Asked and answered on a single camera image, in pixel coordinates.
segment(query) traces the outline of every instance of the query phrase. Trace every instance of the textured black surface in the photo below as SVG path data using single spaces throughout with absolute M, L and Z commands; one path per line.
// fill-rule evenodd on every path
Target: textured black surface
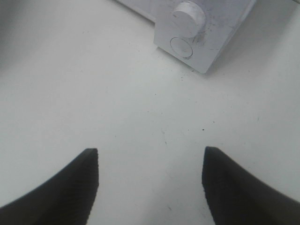
M 0 208 L 1 225 L 85 225 L 98 189 L 98 151 L 86 149 L 27 195 Z
M 300 205 L 207 147 L 202 184 L 216 225 L 299 225 Z

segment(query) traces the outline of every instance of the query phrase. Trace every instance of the cylindrical knob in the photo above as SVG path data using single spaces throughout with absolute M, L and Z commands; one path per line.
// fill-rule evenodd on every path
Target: cylindrical knob
M 199 5 L 183 1 L 172 13 L 178 32 L 185 38 L 193 38 L 205 26 L 205 13 Z

